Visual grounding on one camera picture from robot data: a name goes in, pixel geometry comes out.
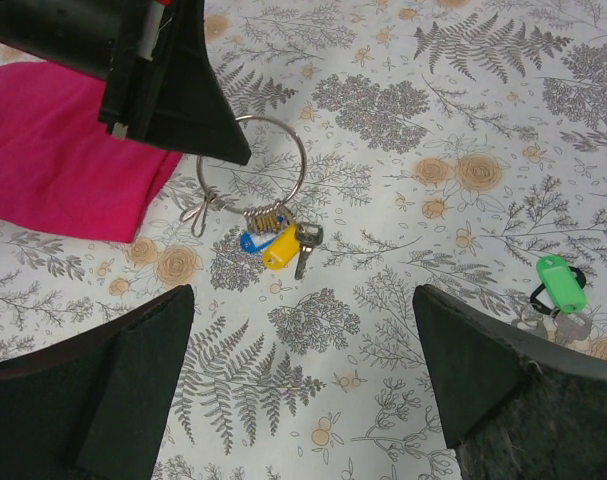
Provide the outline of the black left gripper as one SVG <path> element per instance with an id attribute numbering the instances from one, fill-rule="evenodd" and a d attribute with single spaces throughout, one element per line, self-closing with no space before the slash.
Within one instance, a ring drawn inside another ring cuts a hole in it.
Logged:
<path id="1" fill-rule="evenodd" d="M 0 43 L 102 81 L 97 117 L 116 138 L 249 161 L 202 1 L 0 1 Z"/>

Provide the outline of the blue key tag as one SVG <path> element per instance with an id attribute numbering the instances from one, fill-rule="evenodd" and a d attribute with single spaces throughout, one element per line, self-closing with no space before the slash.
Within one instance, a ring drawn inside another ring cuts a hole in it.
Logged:
<path id="1" fill-rule="evenodd" d="M 245 253 L 257 254 L 266 249 L 276 237 L 276 233 L 254 234 L 245 231 L 239 237 L 239 245 Z"/>

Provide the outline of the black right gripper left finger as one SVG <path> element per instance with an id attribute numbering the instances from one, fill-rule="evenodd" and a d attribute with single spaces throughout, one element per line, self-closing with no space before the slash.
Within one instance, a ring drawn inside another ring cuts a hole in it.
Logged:
<path id="1" fill-rule="evenodd" d="M 0 479 L 149 479 L 194 319 L 176 287 L 0 362 Z"/>

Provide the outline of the yellow key tag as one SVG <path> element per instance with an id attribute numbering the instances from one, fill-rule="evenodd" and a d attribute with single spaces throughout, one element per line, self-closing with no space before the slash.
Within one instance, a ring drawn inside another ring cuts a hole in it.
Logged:
<path id="1" fill-rule="evenodd" d="M 266 247 L 262 254 L 262 263 L 266 269 L 285 268 L 299 252 L 296 229 L 295 224 L 288 226 Z"/>

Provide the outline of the silver key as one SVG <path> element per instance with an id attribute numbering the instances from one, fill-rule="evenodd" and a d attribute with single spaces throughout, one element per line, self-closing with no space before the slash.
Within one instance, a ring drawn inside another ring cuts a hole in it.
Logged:
<path id="1" fill-rule="evenodd" d="M 299 243 L 299 257 L 295 270 L 295 279 L 302 280 L 309 256 L 319 247 L 324 238 L 323 227 L 319 224 L 301 222 L 296 225 L 295 239 Z"/>

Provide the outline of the pink folded cloth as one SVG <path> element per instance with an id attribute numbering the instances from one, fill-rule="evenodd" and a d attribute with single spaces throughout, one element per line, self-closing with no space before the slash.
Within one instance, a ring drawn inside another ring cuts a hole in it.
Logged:
<path id="1" fill-rule="evenodd" d="M 47 62 L 0 67 L 0 219 L 130 243 L 181 156 L 107 134 L 103 84 Z"/>

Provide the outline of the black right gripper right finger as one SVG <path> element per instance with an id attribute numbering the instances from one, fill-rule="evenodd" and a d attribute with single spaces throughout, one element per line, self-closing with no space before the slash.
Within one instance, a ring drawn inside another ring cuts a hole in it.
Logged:
<path id="1" fill-rule="evenodd" d="M 607 479 L 607 361 L 432 285 L 412 305 L 446 446 L 465 479 Z"/>

